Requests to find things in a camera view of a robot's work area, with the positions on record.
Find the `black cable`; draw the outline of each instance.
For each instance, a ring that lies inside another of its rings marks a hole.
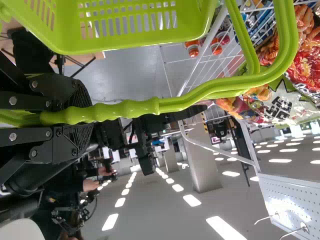
[[[98,198],[95,197],[95,206],[94,206],[94,208],[93,208],[93,210],[92,210],[91,215],[88,217],[88,219],[87,219],[86,221],[88,221],[88,220],[94,215],[94,213],[95,213],[95,211],[96,211],[96,209],[97,209],[97,206],[98,206]]]
[[[133,121],[131,121],[127,126],[124,127],[123,131],[126,131],[128,129],[128,127],[130,127],[130,125],[133,123]]]
[[[132,138],[134,137],[135,130],[136,130],[135,125],[132,124],[131,134],[130,134],[130,138],[129,138],[129,144],[132,143]]]

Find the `person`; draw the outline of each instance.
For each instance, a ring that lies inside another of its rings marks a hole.
[[[79,192],[89,192],[99,187],[98,181],[88,179],[92,176],[110,176],[105,167],[89,169],[87,175],[77,175],[74,165],[71,165],[44,184],[40,206],[31,219],[39,226],[45,240],[82,240],[81,232],[69,237],[58,224],[51,219],[51,212],[56,207],[76,206]],[[69,222],[76,222],[74,212],[62,212]]]

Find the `orange bottle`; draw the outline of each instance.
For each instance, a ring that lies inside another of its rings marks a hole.
[[[222,53],[222,47],[219,45],[219,40],[217,37],[215,37],[210,43],[210,48],[213,55],[219,55]]]
[[[184,47],[188,50],[189,56],[191,58],[195,58],[199,54],[199,46],[200,41],[194,40],[194,41],[186,41],[184,43]]]

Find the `metal bolt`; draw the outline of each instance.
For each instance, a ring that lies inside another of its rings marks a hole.
[[[31,156],[34,158],[35,156],[37,156],[38,152],[37,150],[33,150],[31,153]]]
[[[73,148],[71,153],[72,153],[72,156],[75,156],[75,155],[77,155],[77,150],[75,148]]]
[[[60,137],[60,136],[62,135],[61,129],[59,128],[59,129],[56,131],[55,134],[56,134],[57,137]]]
[[[17,139],[17,134],[14,133],[14,132],[11,133],[11,134],[9,135],[9,139],[10,139],[11,142],[15,141],[15,140]]]
[[[31,85],[35,89],[36,87],[38,87],[38,82],[37,81],[33,81]]]
[[[12,106],[14,106],[14,105],[16,105],[17,104],[17,98],[15,97],[15,96],[12,96],[12,97],[10,97],[9,98],[9,103],[12,105]]]

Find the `person's hand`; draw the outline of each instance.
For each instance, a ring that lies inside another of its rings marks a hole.
[[[83,191],[89,192],[95,190],[97,187],[99,187],[98,181],[92,181],[91,179],[85,179],[83,181]]]
[[[110,176],[112,173],[115,173],[117,170],[114,170],[112,167],[111,167],[111,172],[107,172],[106,168],[103,166],[103,167],[99,167],[98,168],[98,175],[99,176]]]

